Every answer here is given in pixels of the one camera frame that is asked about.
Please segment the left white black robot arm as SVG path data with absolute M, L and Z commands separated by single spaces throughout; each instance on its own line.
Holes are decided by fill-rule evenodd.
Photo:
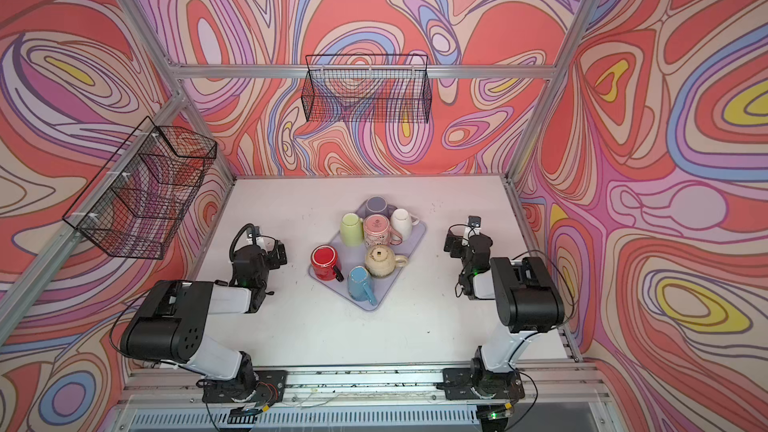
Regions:
M 247 223 L 228 249 L 227 281 L 160 280 L 122 332 L 117 350 L 129 359 L 178 367 L 199 376 L 202 401 L 238 404 L 240 415 L 257 415 L 282 401 L 284 371 L 259 374 L 251 356 L 206 332 L 211 316 L 257 313 L 269 274 L 287 264 L 285 245 Z

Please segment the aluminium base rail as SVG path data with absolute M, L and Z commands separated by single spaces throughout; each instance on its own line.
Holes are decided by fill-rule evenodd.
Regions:
M 288 367 L 273 397 L 204 404 L 193 376 L 130 377 L 109 431 L 621 431 L 613 397 L 584 363 L 525 362 L 491 397 L 449 364 Z

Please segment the purple mug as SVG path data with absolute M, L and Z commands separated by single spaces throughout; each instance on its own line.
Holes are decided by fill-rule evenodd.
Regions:
M 383 197 L 374 196 L 367 199 L 364 204 L 364 217 L 367 218 L 372 215 L 383 215 L 389 218 L 396 209 L 396 206 L 390 204 Z

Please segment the red mug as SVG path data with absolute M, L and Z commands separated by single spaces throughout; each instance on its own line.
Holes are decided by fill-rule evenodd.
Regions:
M 337 250 L 328 244 L 317 246 L 310 256 L 315 277 L 325 282 L 343 282 L 341 263 Z

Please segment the white mug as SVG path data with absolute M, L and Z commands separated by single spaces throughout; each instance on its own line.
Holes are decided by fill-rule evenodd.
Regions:
M 403 242 L 411 237 L 413 229 L 419 223 L 420 219 L 404 208 L 397 208 L 390 215 L 390 225 Z

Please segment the pink patterned mug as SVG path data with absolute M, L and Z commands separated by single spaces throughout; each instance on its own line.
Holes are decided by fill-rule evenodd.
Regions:
M 366 217 L 363 231 L 367 247 L 400 245 L 403 242 L 402 235 L 391 226 L 389 218 L 382 214 Z

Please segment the lavender plastic tray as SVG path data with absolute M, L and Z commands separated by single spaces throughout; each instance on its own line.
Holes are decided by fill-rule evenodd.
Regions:
M 365 311 L 374 311 L 385 297 L 427 232 L 426 224 L 412 221 L 408 238 L 396 244 L 349 247 L 341 233 L 310 254 L 309 276 Z

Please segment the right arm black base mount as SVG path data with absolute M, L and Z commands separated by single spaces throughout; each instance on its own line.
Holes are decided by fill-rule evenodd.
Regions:
M 442 381 L 436 384 L 448 400 L 508 400 L 512 403 L 526 397 L 523 381 L 517 371 L 502 373 L 470 368 L 445 368 Z

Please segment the light green mug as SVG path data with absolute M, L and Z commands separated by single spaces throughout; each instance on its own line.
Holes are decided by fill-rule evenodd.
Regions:
M 356 213 L 346 213 L 340 223 L 340 236 L 346 247 L 358 247 L 365 241 L 364 221 Z

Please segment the light blue mug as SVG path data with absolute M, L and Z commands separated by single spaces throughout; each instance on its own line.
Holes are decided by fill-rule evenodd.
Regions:
M 356 266 L 349 272 L 347 290 L 349 296 L 356 302 L 365 302 L 373 307 L 378 305 L 372 276 L 363 266 Z

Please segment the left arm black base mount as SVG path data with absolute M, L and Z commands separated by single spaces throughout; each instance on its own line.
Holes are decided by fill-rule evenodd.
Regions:
M 196 386 L 203 391 L 202 400 L 206 404 L 273 405 L 283 400 L 287 377 L 287 370 L 260 370 L 254 373 L 253 379 L 241 381 L 236 377 L 217 381 L 202 378 Z

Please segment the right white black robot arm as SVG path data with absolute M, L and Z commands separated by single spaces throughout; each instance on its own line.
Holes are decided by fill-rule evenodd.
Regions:
M 517 363 L 536 338 L 566 321 L 566 307 L 544 260 L 524 252 L 494 257 L 493 240 L 470 216 L 448 228 L 444 251 L 461 261 L 455 296 L 495 304 L 499 324 L 478 346 L 466 368 L 445 368 L 437 388 L 448 400 L 514 403 L 524 396 Z

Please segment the beige speckled mug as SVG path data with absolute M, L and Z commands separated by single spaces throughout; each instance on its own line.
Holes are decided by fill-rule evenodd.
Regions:
M 396 269 L 408 265 L 408 258 L 396 254 L 392 248 L 385 245 L 370 247 L 364 258 L 364 266 L 368 272 L 376 278 L 385 278 Z

